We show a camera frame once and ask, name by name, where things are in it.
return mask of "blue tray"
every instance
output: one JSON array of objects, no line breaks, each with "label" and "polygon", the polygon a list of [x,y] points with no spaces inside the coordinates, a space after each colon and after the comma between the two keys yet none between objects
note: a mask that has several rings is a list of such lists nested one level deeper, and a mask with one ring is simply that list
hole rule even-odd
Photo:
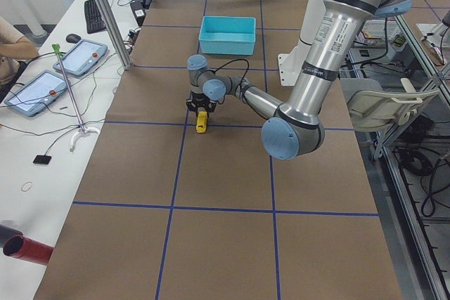
[{"label": "blue tray", "polygon": [[255,31],[255,18],[205,16],[198,38],[202,53],[251,56]]}]

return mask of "black mouse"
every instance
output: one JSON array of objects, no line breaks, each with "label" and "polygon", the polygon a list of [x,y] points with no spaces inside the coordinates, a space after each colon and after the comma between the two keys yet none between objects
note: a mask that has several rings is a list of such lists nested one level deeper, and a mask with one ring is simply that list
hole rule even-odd
[{"label": "black mouse", "polygon": [[65,40],[67,42],[70,42],[71,44],[76,44],[78,41],[81,40],[81,37],[74,33],[70,33],[69,35],[66,36]]}]

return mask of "white desk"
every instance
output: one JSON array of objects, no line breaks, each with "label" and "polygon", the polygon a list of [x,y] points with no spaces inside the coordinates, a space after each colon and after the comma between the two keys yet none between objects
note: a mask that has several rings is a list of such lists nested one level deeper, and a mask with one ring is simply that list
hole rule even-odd
[{"label": "white desk", "polygon": [[[68,51],[73,46],[65,41],[65,37],[69,33],[75,33],[82,38],[108,45],[108,54],[100,60],[99,64],[108,55],[114,53],[113,45],[106,31],[95,34],[86,33],[84,1],[75,0],[45,44],[40,48],[40,54],[52,52],[52,44],[60,44],[62,51]],[[125,37],[129,30],[137,27],[136,21],[129,6],[118,6],[117,0],[109,1],[112,2],[112,11],[120,32]],[[34,61],[18,82],[28,82],[42,70],[52,70],[52,65],[55,62],[55,56],[43,57]],[[97,88],[89,109],[83,116],[84,122],[97,121],[105,117],[114,97],[113,90],[119,84],[120,73],[122,73],[122,68],[117,56],[113,56],[96,72]],[[71,78],[71,81],[74,84],[78,79]],[[94,88],[92,75],[72,88],[79,109],[83,112]],[[50,108],[55,112],[75,115],[67,92],[52,103]],[[27,118],[10,108],[2,107],[0,108],[0,124],[34,133],[44,133],[77,124],[77,118],[52,114],[48,110],[44,110],[36,117]],[[101,128],[102,124],[92,125]],[[43,155],[50,144],[64,132],[59,131],[58,133],[37,137],[4,127],[0,128],[0,223],[21,230],[25,236],[51,246],[54,246],[58,239],[97,140],[96,134],[78,138],[75,151],[71,153],[69,152],[69,142],[70,137],[75,132],[74,130],[61,138],[51,148],[49,155],[52,156],[52,159],[48,166],[33,164],[34,157]],[[31,189],[23,192],[23,186],[23,190],[30,186]],[[0,299],[32,299],[44,271],[45,266],[8,258],[0,254]]]}]

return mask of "red cup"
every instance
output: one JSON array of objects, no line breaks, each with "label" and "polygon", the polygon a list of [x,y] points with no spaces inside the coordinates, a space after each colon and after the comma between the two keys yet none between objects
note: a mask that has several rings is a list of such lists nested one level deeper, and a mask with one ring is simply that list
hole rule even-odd
[{"label": "red cup", "polygon": [[3,246],[5,256],[31,261],[32,263],[40,263],[41,265],[47,265],[49,263],[52,252],[53,247],[24,237],[23,235],[15,235]]}]

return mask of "keyboard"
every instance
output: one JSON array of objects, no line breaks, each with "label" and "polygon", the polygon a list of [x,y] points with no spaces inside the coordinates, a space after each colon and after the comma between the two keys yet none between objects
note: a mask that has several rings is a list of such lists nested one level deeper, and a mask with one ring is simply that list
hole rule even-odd
[{"label": "keyboard", "polygon": [[106,28],[95,0],[86,0],[84,2],[84,17],[88,34],[102,31]]}]

